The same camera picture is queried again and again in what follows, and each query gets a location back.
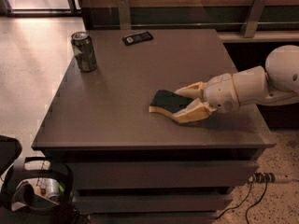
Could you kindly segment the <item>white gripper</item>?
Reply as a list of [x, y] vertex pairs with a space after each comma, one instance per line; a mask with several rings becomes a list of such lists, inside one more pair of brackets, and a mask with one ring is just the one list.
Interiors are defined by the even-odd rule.
[[195, 99], [173, 115], [178, 123], [207, 119], [216, 109], [220, 113], [227, 113], [239, 108], [233, 76], [228, 73], [213, 77], [208, 83], [193, 83], [176, 90], [175, 94]]

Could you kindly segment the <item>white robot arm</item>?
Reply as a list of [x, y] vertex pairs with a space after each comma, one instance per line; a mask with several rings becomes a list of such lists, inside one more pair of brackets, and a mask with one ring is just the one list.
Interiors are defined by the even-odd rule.
[[181, 88], [176, 94], [192, 99], [174, 114], [179, 123], [206, 119], [214, 112], [232, 112], [243, 105], [295, 104], [299, 97], [299, 47], [279, 47], [270, 52], [264, 67], [225, 73]]

